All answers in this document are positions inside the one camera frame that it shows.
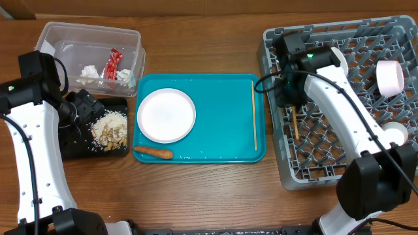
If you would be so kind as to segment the white bowl with food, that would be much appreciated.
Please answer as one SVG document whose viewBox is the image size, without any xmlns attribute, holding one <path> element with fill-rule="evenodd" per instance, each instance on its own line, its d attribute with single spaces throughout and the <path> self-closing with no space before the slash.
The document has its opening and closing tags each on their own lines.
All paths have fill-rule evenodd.
<svg viewBox="0 0 418 235">
<path fill-rule="evenodd" d="M 348 71 L 349 71 L 349 67 L 348 67 L 347 61 L 344 57 L 344 54 L 339 49 L 337 49 L 336 47 L 331 47 L 331 50 L 336 55 L 336 57 L 340 60 L 340 66 L 344 70 L 345 76 L 347 76 Z"/>
</svg>

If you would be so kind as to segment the large white bowl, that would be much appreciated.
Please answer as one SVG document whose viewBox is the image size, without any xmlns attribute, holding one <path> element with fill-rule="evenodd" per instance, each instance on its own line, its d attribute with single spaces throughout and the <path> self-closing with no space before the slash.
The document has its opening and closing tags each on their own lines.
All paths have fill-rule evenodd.
<svg viewBox="0 0 418 235">
<path fill-rule="evenodd" d="M 404 73 L 398 61 L 378 61 L 376 79 L 381 95 L 393 97 L 404 90 Z"/>
</svg>

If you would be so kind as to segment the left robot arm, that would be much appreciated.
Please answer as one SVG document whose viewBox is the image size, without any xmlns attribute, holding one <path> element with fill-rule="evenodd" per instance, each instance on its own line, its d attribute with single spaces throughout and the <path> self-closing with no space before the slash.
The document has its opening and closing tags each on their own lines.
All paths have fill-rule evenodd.
<svg viewBox="0 0 418 235">
<path fill-rule="evenodd" d="M 140 234 L 132 220 L 106 223 L 80 210 L 71 195 L 59 146 L 62 123 L 76 125 L 81 109 L 63 100 L 59 59 L 38 50 L 20 55 L 20 78 L 1 84 L 1 119 L 12 137 L 20 203 L 9 234 Z"/>
</svg>

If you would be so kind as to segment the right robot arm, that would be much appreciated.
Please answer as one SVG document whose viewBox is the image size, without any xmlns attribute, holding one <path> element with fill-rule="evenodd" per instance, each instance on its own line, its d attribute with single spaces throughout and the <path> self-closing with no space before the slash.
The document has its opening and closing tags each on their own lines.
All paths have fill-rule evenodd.
<svg viewBox="0 0 418 235">
<path fill-rule="evenodd" d="M 335 47 L 307 48 L 297 32 L 273 43 L 281 78 L 278 106 L 313 100 L 344 147 L 349 166 L 336 185 L 338 203 L 313 225 L 316 234 L 354 234 L 378 216 L 409 201 L 417 151 L 399 145 L 370 116 L 352 90 L 344 55 Z"/>
</svg>

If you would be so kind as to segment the red snack wrapper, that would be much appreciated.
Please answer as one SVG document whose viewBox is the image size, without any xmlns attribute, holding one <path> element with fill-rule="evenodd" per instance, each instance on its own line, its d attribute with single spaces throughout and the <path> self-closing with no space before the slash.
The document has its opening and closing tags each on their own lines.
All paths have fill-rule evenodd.
<svg viewBox="0 0 418 235">
<path fill-rule="evenodd" d="M 116 80 L 118 65 L 123 58 L 123 54 L 113 48 L 110 51 L 110 57 L 103 71 L 103 78 L 107 80 Z"/>
</svg>

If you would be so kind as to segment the small white cup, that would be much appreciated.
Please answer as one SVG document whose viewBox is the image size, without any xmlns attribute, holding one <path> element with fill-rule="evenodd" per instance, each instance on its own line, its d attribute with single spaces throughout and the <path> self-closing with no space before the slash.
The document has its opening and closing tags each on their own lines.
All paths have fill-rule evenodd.
<svg viewBox="0 0 418 235">
<path fill-rule="evenodd" d="M 388 122 L 381 127 L 391 142 L 402 146 L 408 140 L 408 130 L 398 122 Z"/>
</svg>

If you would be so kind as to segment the rice and food scraps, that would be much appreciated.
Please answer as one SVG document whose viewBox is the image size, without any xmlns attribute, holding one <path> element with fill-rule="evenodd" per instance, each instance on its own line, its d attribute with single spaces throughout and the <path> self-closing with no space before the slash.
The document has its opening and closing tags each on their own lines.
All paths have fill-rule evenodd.
<svg viewBox="0 0 418 235">
<path fill-rule="evenodd" d="M 108 152 L 127 147 L 128 126 L 127 116 L 117 111 L 106 111 L 88 125 L 92 135 L 93 152 Z"/>
</svg>

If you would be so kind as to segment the white round plate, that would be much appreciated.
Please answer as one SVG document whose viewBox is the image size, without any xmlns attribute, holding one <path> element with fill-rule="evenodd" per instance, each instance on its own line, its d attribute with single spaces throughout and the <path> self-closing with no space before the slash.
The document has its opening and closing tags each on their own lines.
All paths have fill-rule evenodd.
<svg viewBox="0 0 418 235">
<path fill-rule="evenodd" d="M 141 133 L 153 142 L 170 144 L 185 138 L 192 130 L 197 111 L 191 98 L 178 89 L 151 92 L 137 111 Z"/>
</svg>

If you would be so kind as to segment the white tissue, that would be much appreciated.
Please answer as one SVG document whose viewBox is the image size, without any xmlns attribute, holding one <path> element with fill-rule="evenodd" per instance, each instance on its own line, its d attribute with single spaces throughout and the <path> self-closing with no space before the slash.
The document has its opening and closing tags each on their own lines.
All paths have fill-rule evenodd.
<svg viewBox="0 0 418 235">
<path fill-rule="evenodd" d="M 77 79 L 76 81 L 85 85 L 86 83 L 92 83 L 94 79 L 98 79 L 98 77 L 99 77 L 99 74 L 97 72 L 95 65 L 88 65 L 82 69 L 80 78 Z"/>
<path fill-rule="evenodd" d="M 135 84 L 135 77 L 131 74 L 128 69 L 119 70 L 116 72 L 117 81 L 120 82 L 121 86 L 132 88 Z"/>
</svg>

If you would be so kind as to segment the orange carrot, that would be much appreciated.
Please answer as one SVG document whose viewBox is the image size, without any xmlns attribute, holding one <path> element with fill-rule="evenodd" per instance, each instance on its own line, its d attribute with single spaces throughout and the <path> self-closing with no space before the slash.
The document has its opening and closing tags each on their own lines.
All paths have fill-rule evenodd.
<svg viewBox="0 0 418 235">
<path fill-rule="evenodd" d="M 137 146 L 137 147 L 134 147 L 133 150 L 141 152 L 141 153 L 145 153 L 154 157 L 158 157 L 160 159 L 165 159 L 165 160 L 169 160 L 174 157 L 173 152 L 166 150 L 166 149 L 157 149 L 157 148 Z"/>
</svg>

